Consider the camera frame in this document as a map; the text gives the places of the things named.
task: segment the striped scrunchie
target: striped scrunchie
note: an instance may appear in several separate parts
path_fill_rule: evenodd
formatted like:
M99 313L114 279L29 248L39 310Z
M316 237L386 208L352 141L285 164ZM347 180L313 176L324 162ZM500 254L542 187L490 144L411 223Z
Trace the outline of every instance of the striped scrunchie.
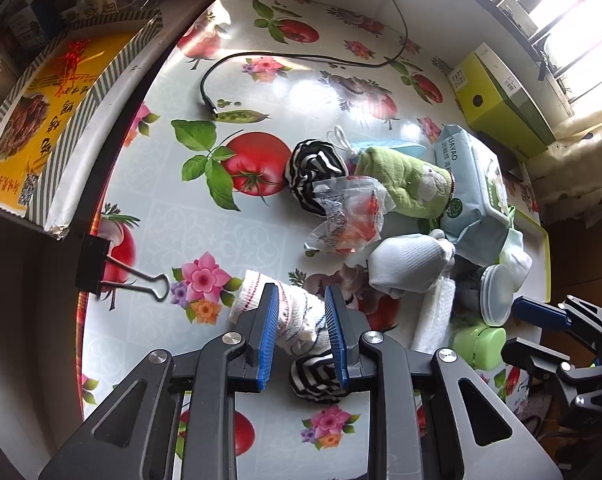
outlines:
M299 142L286 164L285 177L293 195L303 209L320 216L325 211L315 200L313 183L337 176L348 176L348 168L334 146L324 140Z

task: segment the green container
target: green container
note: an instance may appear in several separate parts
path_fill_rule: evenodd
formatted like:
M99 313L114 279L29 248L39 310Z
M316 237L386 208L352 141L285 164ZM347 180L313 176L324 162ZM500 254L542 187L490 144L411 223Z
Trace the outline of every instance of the green container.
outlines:
M501 363L505 330L485 324L466 326L455 333L452 349L473 368L494 370Z

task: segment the rolled green towel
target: rolled green towel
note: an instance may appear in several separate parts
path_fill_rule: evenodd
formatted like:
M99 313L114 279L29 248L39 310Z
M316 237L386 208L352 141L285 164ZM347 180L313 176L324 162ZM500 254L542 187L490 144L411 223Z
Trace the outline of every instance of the rolled green towel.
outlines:
M449 171L380 146L361 153L355 174L376 178L395 201L394 211L413 218L439 218L452 194Z

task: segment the metal bolt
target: metal bolt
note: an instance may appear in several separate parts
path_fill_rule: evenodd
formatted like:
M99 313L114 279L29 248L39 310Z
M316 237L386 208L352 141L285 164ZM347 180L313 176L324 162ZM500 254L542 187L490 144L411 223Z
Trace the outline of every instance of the metal bolt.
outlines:
M239 334L238 332L226 332L225 334L223 334L221 340L226 345L236 345L237 343L241 342L241 334Z
M161 363L164 363L167 358L168 352L166 352L165 350L155 350L153 352L150 352L150 355L148 355L147 357L148 361L151 362L153 365L160 365Z
M381 343L383 341L383 334L377 332L376 330L369 330L364 333L363 338L370 344L376 345L377 343Z
M442 348L439 350L439 359L444 363L453 363L457 360L457 353L450 348Z

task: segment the white towel with red stripe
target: white towel with red stripe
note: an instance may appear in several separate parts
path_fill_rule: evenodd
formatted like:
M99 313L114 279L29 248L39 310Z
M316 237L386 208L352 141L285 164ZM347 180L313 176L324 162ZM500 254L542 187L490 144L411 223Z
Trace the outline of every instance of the white towel with red stripe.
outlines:
M330 348L323 301L304 288L287 285L256 270L246 270L230 312L236 323L239 315L259 306L263 287L274 283L279 289L277 345L294 356L320 354Z

